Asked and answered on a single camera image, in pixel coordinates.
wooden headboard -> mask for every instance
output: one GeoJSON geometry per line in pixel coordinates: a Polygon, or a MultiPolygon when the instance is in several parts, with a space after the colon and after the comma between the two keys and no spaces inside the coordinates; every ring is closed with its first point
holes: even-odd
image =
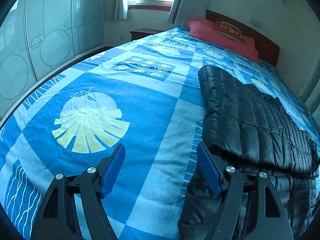
{"type": "Polygon", "coordinates": [[[234,19],[213,11],[207,10],[205,18],[211,22],[225,21],[238,27],[241,30],[241,34],[255,39],[255,48],[259,53],[259,58],[270,63],[271,65],[273,65],[273,67],[276,66],[278,62],[280,47],[269,40],[267,37],[263,36],[261,33],[258,33],[247,25],[244,25],[234,19]]]}

window sill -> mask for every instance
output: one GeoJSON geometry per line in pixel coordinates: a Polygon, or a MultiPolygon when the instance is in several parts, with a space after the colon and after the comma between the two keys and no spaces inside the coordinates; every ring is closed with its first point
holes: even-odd
{"type": "Polygon", "coordinates": [[[146,5],[146,4],[136,4],[129,5],[128,9],[144,9],[144,10],[159,10],[159,11],[170,11],[171,5],[146,5]]]}

bed sheet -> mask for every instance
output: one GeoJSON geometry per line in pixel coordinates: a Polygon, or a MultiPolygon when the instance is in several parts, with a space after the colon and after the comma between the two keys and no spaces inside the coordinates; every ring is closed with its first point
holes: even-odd
{"type": "MultiPolygon", "coordinates": [[[[202,135],[197,73],[205,64],[279,97],[319,146],[314,120],[272,66],[187,31],[180,27],[148,36],[72,66],[32,93],[2,127],[0,202],[25,239],[54,175],[96,166],[117,143],[126,147],[126,159],[102,201],[117,236],[178,238],[177,221],[202,135]]],[[[83,236],[91,239],[79,196],[76,207],[83,236]]]]}

nightstand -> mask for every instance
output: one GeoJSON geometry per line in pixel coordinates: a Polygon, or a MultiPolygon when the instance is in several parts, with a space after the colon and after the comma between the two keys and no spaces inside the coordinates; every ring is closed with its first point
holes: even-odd
{"type": "Polygon", "coordinates": [[[152,29],[138,29],[138,30],[130,31],[130,33],[131,33],[131,41],[142,39],[142,38],[145,38],[147,36],[150,36],[150,35],[153,35],[153,34],[157,34],[157,33],[161,33],[161,32],[163,32],[163,31],[152,30],[152,29]]]}

wall outlet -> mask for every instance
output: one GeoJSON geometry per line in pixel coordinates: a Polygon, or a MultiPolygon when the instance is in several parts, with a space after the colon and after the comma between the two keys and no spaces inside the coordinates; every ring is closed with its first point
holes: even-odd
{"type": "Polygon", "coordinates": [[[252,24],[252,25],[254,25],[254,26],[256,26],[258,29],[261,29],[261,27],[262,27],[262,23],[261,22],[259,22],[259,21],[257,21],[257,20],[255,20],[255,19],[250,19],[250,23],[252,24]]]}

